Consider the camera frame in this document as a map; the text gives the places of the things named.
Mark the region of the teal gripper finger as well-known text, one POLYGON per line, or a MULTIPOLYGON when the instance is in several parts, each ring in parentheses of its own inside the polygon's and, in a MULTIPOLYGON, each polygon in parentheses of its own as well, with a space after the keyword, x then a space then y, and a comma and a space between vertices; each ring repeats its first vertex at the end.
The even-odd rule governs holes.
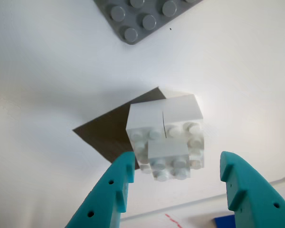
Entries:
POLYGON ((134 182, 134 152, 121 154, 102 175, 67 223, 67 228, 118 228, 134 182))
POLYGON ((237 228, 285 228, 284 198, 239 155, 221 153, 220 180, 237 228))

